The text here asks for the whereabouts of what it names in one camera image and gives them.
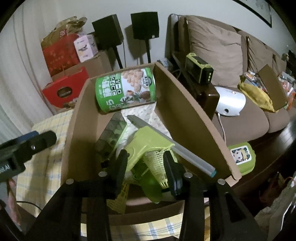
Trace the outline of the person's left hand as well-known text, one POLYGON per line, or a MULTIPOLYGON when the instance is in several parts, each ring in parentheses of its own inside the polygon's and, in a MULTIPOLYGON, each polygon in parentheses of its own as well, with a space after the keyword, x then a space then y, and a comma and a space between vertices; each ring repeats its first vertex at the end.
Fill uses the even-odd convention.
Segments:
POLYGON ((18 205, 16 202, 16 197, 15 194, 12 190, 13 187, 16 186, 15 181, 10 178, 6 181, 6 188, 7 188, 7 193, 8 193, 8 207, 11 211, 11 219, 14 223, 17 225, 21 224, 21 215, 18 210, 18 205))

